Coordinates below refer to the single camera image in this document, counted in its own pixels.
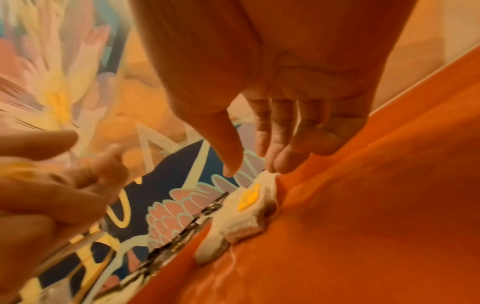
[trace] flower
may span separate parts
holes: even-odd
[[[235,175],[235,182],[248,188],[253,180],[264,170],[264,160],[252,151],[245,151],[243,164]],[[173,189],[172,199],[155,202],[148,208],[148,248],[152,250],[170,242],[212,201],[225,192],[232,193],[238,187],[224,177],[213,175],[213,185],[198,183],[195,189]]]
[[[77,131],[72,152],[80,157],[112,100],[115,75],[97,75],[110,28],[95,27],[93,0],[65,3],[25,0],[10,12],[26,35],[10,52],[17,72],[0,71],[0,113],[13,130]]]

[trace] orange fabric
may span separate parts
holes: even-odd
[[[264,234],[204,267],[177,262],[132,303],[479,303],[479,66],[477,49],[328,165],[312,157]]]

